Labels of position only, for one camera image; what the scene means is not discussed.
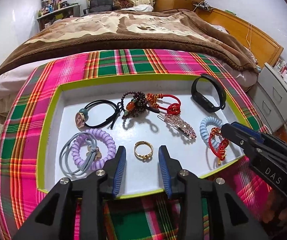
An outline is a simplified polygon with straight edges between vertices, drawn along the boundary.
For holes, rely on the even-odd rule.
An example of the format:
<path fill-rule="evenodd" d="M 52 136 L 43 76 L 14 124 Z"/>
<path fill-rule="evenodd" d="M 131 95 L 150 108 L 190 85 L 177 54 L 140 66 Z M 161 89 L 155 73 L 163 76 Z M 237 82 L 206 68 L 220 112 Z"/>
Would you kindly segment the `person's right hand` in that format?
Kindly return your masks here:
<path fill-rule="evenodd" d="M 272 231 L 287 230 L 287 198 L 275 189 L 269 192 L 261 224 Z"/>

